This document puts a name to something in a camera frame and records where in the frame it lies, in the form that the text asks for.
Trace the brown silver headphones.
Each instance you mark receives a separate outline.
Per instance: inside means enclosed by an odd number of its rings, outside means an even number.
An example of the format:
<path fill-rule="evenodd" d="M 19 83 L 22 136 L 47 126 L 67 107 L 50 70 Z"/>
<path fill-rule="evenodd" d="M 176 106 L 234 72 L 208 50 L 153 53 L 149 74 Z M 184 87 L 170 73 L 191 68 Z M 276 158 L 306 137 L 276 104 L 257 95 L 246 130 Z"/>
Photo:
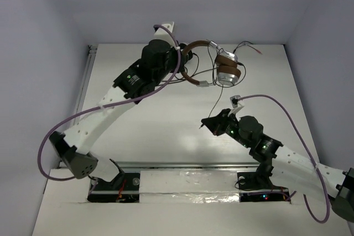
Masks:
<path fill-rule="evenodd" d="M 188 44 L 182 49 L 181 54 L 186 56 L 194 48 L 207 47 L 216 50 L 216 81 L 224 86 L 235 86 L 241 77 L 241 71 L 238 69 L 238 57 L 220 47 L 214 41 L 197 40 Z"/>

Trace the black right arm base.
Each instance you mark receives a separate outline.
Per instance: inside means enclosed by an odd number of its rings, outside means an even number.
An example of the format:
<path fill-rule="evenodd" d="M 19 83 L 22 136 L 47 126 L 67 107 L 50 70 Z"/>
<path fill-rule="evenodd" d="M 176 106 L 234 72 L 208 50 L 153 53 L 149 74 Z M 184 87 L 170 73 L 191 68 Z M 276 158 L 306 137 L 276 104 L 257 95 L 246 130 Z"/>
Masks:
<path fill-rule="evenodd" d="M 235 189 L 240 202 L 291 202 L 292 194 L 287 188 L 275 186 L 270 179 L 257 170 L 238 171 Z"/>

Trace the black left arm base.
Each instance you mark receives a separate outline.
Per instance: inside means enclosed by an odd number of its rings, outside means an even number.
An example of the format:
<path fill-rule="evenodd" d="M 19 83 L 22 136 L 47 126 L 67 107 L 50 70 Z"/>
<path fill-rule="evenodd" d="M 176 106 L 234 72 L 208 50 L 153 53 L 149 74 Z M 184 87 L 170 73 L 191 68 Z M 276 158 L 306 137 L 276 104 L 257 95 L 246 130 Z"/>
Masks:
<path fill-rule="evenodd" d="M 140 172 L 125 172 L 115 161 L 110 161 L 118 175 L 111 182 L 89 177 L 87 200 L 91 203 L 139 203 Z"/>

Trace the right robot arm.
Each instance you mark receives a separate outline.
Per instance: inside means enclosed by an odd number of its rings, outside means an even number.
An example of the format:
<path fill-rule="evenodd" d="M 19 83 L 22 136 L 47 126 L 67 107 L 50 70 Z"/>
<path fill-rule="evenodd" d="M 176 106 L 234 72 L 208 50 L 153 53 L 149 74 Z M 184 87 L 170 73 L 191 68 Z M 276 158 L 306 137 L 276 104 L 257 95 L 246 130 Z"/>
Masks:
<path fill-rule="evenodd" d="M 259 162 L 255 180 L 260 187 L 273 184 L 317 200 L 328 198 L 338 216 L 353 222 L 353 169 L 343 171 L 318 162 L 313 164 L 308 157 L 264 134 L 255 117 L 237 118 L 230 109 L 204 118 L 201 123 L 213 135 L 227 134 L 249 150 L 250 156 Z"/>

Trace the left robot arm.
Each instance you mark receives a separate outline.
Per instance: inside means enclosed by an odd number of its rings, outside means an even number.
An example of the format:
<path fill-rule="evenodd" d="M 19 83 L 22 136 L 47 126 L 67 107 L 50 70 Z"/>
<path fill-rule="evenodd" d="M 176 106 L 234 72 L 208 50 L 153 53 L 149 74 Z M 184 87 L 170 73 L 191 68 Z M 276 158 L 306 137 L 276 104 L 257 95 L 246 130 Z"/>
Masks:
<path fill-rule="evenodd" d="M 161 39 L 151 40 L 143 47 L 140 58 L 113 81 L 99 103 L 80 114 L 78 123 L 64 132 L 59 132 L 57 126 L 49 131 L 47 138 L 73 179 L 94 176 L 110 188 L 120 187 L 123 175 L 119 167 L 112 161 L 104 162 L 91 149 L 122 114 L 156 94 L 168 74 L 184 71 L 185 63 L 192 58 L 186 46 L 184 43 L 174 46 Z"/>

